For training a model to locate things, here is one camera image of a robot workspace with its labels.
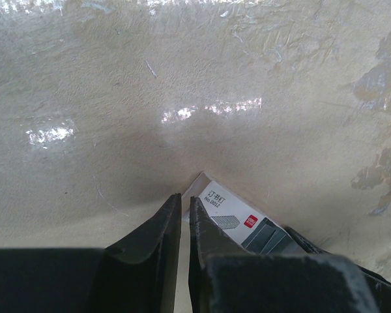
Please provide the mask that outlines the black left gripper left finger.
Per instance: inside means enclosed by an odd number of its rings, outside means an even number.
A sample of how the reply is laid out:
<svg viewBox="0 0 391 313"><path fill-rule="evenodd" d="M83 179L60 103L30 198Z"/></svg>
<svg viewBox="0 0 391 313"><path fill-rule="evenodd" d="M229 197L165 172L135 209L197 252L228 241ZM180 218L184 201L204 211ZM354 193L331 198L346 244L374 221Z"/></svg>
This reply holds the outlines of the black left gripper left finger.
<svg viewBox="0 0 391 313"><path fill-rule="evenodd" d="M172 312L181 195L106 248L0 248L0 312Z"/></svg>

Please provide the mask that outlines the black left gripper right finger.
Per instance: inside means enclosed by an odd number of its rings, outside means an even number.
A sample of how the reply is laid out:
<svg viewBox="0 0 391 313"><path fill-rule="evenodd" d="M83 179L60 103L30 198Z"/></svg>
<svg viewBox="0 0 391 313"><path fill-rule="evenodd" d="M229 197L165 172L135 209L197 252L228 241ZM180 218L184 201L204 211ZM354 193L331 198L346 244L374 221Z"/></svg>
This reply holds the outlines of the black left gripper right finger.
<svg viewBox="0 0 391 313"><path fill-rule="evenodd" d="M252 254L190 200L188 285L194 312L391 312L391 283L295 230L303 254Z"/></svg>

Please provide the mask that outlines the small white card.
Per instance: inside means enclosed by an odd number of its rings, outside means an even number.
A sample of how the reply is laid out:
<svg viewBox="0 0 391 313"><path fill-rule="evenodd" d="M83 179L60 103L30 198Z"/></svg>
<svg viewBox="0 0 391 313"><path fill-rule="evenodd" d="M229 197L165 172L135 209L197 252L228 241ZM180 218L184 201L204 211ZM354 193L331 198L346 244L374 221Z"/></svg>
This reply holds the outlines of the small white card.
<svg viewBox="0 0 391 313"><path fill-rule="evenodd" d="M201 172L182 196L201 200L210 219L234 242L256 254L296 254L303 250L288 233L267 215Z"/></svg>

